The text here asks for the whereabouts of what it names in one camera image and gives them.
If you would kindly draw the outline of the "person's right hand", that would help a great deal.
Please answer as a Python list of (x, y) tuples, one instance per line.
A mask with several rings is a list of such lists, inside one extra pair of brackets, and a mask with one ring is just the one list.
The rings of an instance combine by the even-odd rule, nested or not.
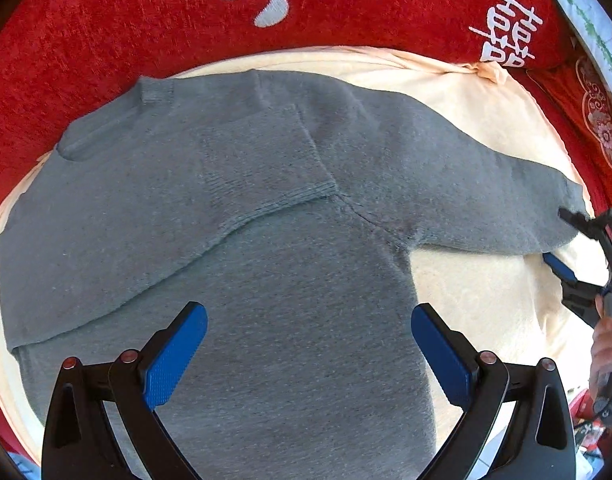
[(604, 313), (603, 297), (595, 297), (595, 307), (600, 316), (593, 331), (589, 392), (593, 400), (598, 396), (598, 376), (603, 367), (612, 364), (612, 318)]

